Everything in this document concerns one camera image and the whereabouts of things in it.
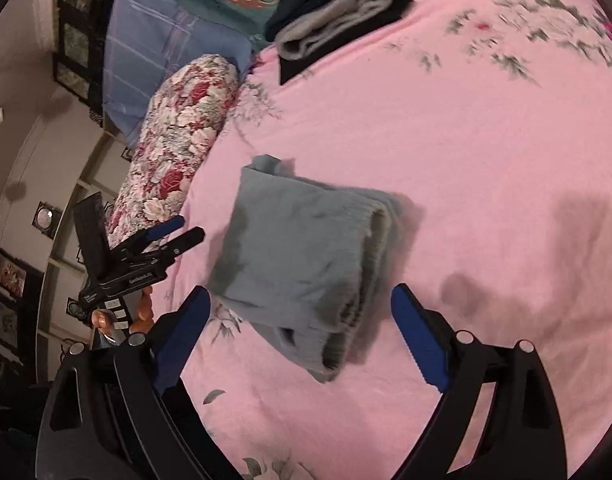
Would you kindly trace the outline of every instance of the human hand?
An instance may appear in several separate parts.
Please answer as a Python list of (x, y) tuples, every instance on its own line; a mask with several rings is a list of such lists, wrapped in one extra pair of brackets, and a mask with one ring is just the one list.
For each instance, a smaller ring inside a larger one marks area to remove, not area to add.
[[(135, 319), (128, 329), (131, 334), (134, 332), (148, 333), (155, 324), (150, 294), (152, 294), (152, 286), (148, 285), (142, 290), (141, 300), (137, 307), (138, 319)], [(112, 327), (112, 321), (110, 317), (101, 310), (96, 310), (92, 313), (92, 325), (99, 329), (104, 335), (111, 336), (110, 329)]]

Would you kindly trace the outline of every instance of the finger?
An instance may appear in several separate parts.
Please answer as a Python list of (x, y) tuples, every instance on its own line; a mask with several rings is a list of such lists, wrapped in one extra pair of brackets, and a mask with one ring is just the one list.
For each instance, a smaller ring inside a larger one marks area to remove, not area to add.
[(137, 315), (139, 319), (144, 321), (150, 320), (154, 317), (154, 313), (152, 312), (152, 299), (150, 296), (144, 294), (141, 296), (141, 301), (137, 305)]
[(155, 322), (152, 319), (139, 319), (130, 326), (129, 332), (131, 334), (135, 332), (143, 332), (144, 334), (147, 334), (154, 324)]
[(110, 335), (110, 329), (112, 328), (112, 322), (107, 314), (101, 310), (96, 310), (92, 313), (90, 318), (92, 325), (103, 332), (105, 335)]

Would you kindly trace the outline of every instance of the gray folded garment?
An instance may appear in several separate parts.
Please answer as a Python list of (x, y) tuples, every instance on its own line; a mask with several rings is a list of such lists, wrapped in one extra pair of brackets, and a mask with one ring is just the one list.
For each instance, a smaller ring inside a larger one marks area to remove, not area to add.
[(371, 304), (397, 202), (335, 189), (255, 157), (239, 192), (209, 291), (321, 382), (345, 361)]
[(332, 0), (320, 9), (298, 17), (275, 37), (277, 52), (284, 59), (301, 59), (337, 34), (365, 22), (392, 0)]

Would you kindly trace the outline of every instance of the silver screw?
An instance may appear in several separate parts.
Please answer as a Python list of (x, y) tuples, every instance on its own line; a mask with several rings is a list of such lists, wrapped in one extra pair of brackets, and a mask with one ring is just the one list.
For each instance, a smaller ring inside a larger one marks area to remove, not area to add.
[(535, 345), (528, 341), (528, 339), (522, 339), (519, 341), (519, 348), (529, 354), (535, 349)]
[(136, 332), (128, 338), (128, 344), (130, 346), (143, 345), (146, 341), (146, 336), (143, 332)]
[(85, 348), (86, 347), (84, 346), (83, 343), (76, 342), (76, 343), (73, 343), (73, 344), (70, 345), (69, 352), (72, 355), (79, 355), (79, 354), (81, 354), (81, 352), (84, 351)]
[(475, 336), (473, 336), (468, 330), (460, 330), (457, 332), (457, 341), (464, 345), (469, 345), (475, 340)]

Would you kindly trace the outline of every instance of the pink bedsheet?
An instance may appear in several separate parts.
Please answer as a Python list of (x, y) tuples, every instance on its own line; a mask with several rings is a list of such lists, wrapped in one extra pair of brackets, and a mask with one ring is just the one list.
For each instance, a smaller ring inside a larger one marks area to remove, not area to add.
[[(612, 421), (612, 27), (594, 0), (415, 1), (284, 87), (275, 51), (263, 53), (182, 209), (207, 239), (155, 287), (155, 310), (206, 282), (255, 155), (395, 193), (407, 240), (386, 287), (406, 282), (483, 342), (532, 340), (572, 473)], [(183, 379), (244, 478), (387, 480), (439, 394), (384, 296), (361, 341), (319, 384), (218, 308)]]

